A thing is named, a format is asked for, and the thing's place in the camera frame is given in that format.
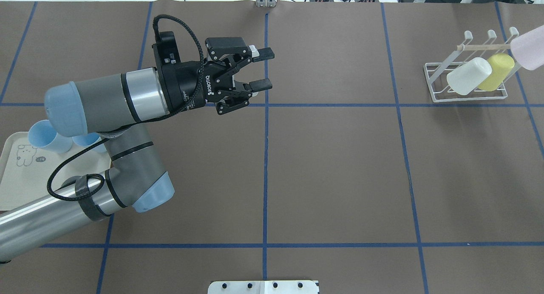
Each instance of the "cup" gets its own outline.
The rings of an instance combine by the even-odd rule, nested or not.
[[[65,153],[73,144],[72,138],[57,133],[49,120],[41,120],[34,124],[28,131],[28,141],[33,147],[55,153]]]
[[[527,70],[544,65],[544,25],[514,38],[510,50],[516,61]]]
[[[87,135],[75,136],[72,137],[72,139],[74,140],[74,143],[80,147],[89,147],[90,145],[93,145],[101,140],[99,134],[97,133],[88,133]],[[101,144],[93,148],[93,151],[105,153],[105,146]]]
[[[485,91],[494,91],[501,85],[510,71],[512,71],[514,61],[508,54],[499,53],[492,55],[487,59],[487,62],[491,65],[493,72],[485,81],[478,85],[478,88]]]
[[[457,94],[467,95],[491,75],[491,65],[481,57],[471,59],[448,73],[449,87]]]

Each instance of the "white wire rack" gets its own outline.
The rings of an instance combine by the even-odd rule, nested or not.
[[[490,29],[487,31],[487,40],[481,45],[469,45],[472,41],[472,33],[470,31],[465,31],[464,41],[457,46],[457,49],[454,50],[443,62],[441,63],[425,63],[423,66],[423,71],[425,72],[425,79],[427,81],[427,86],[429,87],[429,93],[433,102],[455,102],[455,101],[475,101],[475,100],[504,100],[508,97],[507,90],[504,86],[504,83],[494,91],[484,91],[478,88],[474,88],[468,95],[460,95],[455,93],[451,87],[449,87],[446,81],[446,75],[451,71],[455,70],[458,66],[461,66],[474,57],[482,57],[488,51],[494,51],[495,53],[505,52],[509,49],[509,43],[515,37],[519,36],[519,32],[515,27],[509,29],[510,37],[504,44],[493,44],[497,39],[497,34],[495,31]],[[472,51],[472,53],[467,56],[463,61],[456,62],[455,60],[465,51]],[[517,70],[519,69],[519,64],[516,63],[514,69],[505,79],[509,79]]]

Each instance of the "robotic arm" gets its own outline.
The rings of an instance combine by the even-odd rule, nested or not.
[[[159,19],[182,24],[196,42],[201,61],[181,62],[173,32],[159,32]],[[45,108],[55,130],[66,137],[98,132],[113,167],[100,174],[75,176],[51,195],[0,215],[0,266],[119,209],[132,206],[145,212],[173,196],[168,172],[142,123],[207,102],[223,115],[249,105],[259,91],[272,88],[269,79],[234,80],[247,64],[274,58],[270,48],[257,49],[240,37],[208,38],[206,60],[194,33],[179,19],[159,15],[153,29],[156,68],[70,82],[47,91]]]

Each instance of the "light blue cap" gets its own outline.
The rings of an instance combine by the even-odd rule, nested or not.
[[[44,103],[47,117],[57,133],[65,137],[87,134],[87,120],[74,82],[49,89]]]
[[[174,193],[172,182],[165,172],[148,190],[132,205],[136,212],[142,213],[164,204]]]

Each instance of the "cartoon bear drawing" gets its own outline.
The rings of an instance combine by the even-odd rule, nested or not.
[[[19,145],[17,148],[17,166],[30,166],[36,155],[36,148],[32,145]]]

